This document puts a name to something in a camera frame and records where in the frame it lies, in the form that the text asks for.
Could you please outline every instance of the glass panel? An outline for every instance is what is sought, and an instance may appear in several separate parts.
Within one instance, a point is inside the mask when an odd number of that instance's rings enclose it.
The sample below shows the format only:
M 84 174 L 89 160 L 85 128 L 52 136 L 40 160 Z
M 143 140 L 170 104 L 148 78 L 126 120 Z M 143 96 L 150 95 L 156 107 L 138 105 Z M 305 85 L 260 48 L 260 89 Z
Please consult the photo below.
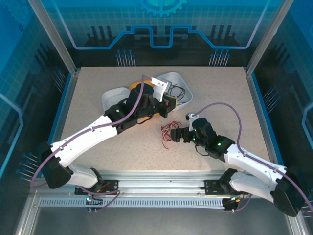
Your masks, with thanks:
M 281 0 L 44 0 L 77 66 L 246 66 Z
M 295 0 L 255 69 L 282 160 L 288 167 L 299 167 L 310 188 L 313 188 L 312 12 L 312 1 Z
M 28 2 L 0 3 L 0 234 L 14 234 L 68 71 Z

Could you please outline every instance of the red wire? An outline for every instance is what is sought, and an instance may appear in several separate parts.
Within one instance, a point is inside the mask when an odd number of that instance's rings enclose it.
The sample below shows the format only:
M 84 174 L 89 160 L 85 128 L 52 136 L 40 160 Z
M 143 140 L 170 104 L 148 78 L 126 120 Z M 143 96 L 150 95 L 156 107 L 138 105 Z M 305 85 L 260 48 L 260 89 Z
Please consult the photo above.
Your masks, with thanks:
M 171 129 L 178 129 L 179 125 L 181 125 L 180 122 L 178 121 L 172 121 L 171 123 L 162 126 L 161 127 L 161 132 L 162 132 L 162 145 L 164 148 L 166 148 L 167 150 L 169 150 L 168 147 L 165 146 L 164 142 L 169 142 L 169 141 L 173 141 L 170 135 L 170 131 Z

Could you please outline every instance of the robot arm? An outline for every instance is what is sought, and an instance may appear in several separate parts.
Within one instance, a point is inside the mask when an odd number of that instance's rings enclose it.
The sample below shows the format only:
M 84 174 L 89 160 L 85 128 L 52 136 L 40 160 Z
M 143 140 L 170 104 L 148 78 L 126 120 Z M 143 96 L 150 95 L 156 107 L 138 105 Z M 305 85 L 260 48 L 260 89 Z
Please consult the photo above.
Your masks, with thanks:
M 280 171 L 292 178 L 302 190 L 309 195 L 309 190 L 303 180 L 301 172 L 290 167 L 268 162 L 245 149 L 239 149 L 235 141 L 219 136 L 211 124 L 198 115 L 188 114 L 186 119 L 189 127 L 171 130 L 171 138 L 175 142 L 193 142 L 197 147 L 205 149 L 208 156 L 240 167 L 250 175 L 228 169 L 220 178 L 221 188 L 227 192 L 246 192 L 265 198 L 283 213 L 296 216 L 304 204 L 300 193 L 287 181 Z
M 76 166 L 72 162 L 98 143 L 135 126 L 141 118 L 151 119 L 154 114 L 167 117 L 168 112 L 176 106 L 174 98 L 164 95 L 164 92 L 170 87 L 170 82 L 151 78 L 151 83 L 154 87 L 144 84 L 143 94 L 137 108 L 123 122 L 110 125 L 110 123 L 117 122 L 130 113 L 138 99 L 141 84 L 131 90 L 127 99 L 112 105 L 89 126 L 50 146 L 47 143 L 39 146 L 38 164 L 41 164 L 52 152 L 60 149 L 42 169 L 50 188 L 73 184 L 83 186 L 94 192 L 99 191 L 103 184 L 99 172 L 94 168 Z

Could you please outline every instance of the speckled tabletop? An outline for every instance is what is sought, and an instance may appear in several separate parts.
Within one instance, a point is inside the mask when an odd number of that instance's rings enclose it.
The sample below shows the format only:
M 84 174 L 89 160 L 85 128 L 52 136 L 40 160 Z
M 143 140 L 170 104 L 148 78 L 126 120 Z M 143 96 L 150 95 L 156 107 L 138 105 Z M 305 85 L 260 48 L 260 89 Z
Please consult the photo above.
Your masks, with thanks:
M 243 132 L 241 146 L 268 160 L 260 124 L 242 67 L 82 67 L 63 129 L 62 139 L 86 127 L 103 114 L 102 94 L 140 81 L 143 74 L 157 77 L 178 72 L 193 93 L 192 102 L 168 118 L 155 117 L 108 139 L 77 158 L 73 163 L 98 170 L 224 170 L 219 160 L 201 156 L 192 143 L 161 143 L 161 126 L 173 120 L 183 126 L 185 115 L 212 102 L 226 102 L 239 112 Z M 217 134 L 237 139 L 238 121 L 231 109 L 208 108 L 201 114 Z

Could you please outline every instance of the white container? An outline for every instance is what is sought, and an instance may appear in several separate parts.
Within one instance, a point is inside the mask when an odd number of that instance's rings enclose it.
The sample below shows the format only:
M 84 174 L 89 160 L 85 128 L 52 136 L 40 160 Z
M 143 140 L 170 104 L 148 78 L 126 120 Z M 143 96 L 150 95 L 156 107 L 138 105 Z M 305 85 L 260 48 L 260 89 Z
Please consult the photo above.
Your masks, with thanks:
M 123 99 L 129 97 L 130 91 L 126 87 L 119 87 L 107 92 L 104 92 L 102 95 L 102 105 L 103 110 L 108 110 L 112 105 L 117 104 Z
M 169 72 L 169 73 L 163 74 L 163 75 L 156 77 L 156 78 L 168 80 L 173 85 L 177 85 L 177 86 L 185 89 L 185 96 L 183 97 L 183 99 L 178 101 L 178 106 L 175 109 L 173 109 L 173 111 L 177 111 L 177 110 L 185 107 L 186 105 L 188 105 L 192 101 L 193 95 L 192 95 L 189 87 L 185 83 L 184 79 L 181 77 L 181 75 L 179 73 Z M 171 91 L 171 96 L 178 96 L 180 94 L 180 92 L 181 92 L 181 89 L 173 88 L 173 90 Z

